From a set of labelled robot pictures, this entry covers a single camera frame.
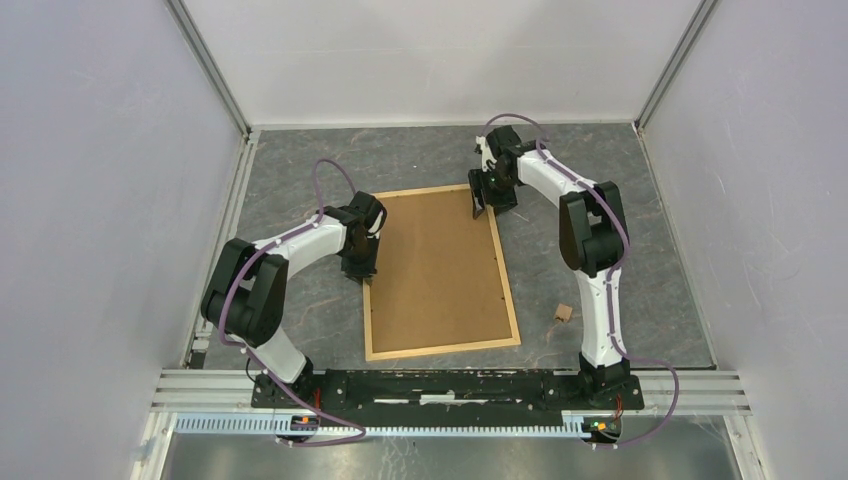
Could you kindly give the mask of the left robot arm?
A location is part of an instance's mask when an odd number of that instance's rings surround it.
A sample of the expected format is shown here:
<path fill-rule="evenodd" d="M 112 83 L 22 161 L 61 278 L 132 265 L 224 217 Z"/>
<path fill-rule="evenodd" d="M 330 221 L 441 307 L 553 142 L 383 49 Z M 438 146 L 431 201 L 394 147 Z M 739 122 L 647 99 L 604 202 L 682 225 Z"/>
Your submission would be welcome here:
<path fill-rule="evenodd" d="M 288 281 L 325 257 L 341 259 L 351 280 L 377 273 L 380 232 L 388 217 L 375 196 L 357 191 L 342 207 L 326 207 L 281 236 L 257 242 L 229 240 L 219 254 L 200 303 L 202 318 L 218 328 L 219 340 L 244 348 L 271 377 L 275 392 L 290 407 L 314 394 L 311 361 L 281 326 Z"/>

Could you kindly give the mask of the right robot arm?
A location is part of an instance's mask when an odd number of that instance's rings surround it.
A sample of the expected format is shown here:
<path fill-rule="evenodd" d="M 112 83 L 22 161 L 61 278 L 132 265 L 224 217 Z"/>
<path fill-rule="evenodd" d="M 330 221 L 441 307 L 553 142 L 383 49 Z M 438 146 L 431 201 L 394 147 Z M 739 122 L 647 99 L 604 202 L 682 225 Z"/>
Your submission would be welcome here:
<path fill-rule="evenodd" d="M 629 248 L 618 186 L 577 174 L 543 143 L 522 140 L 509 125 L 488 127 L 477 136 L 475 151 L 481 165 L 468 173 L 474 218 L 514 208 L 519 186 L 557 207 L 559 251 L 577 279 L 583 318 L 577 392 L 591 408 L 606 406 L 630 376 L 616 337 L 619 269 Z"/>

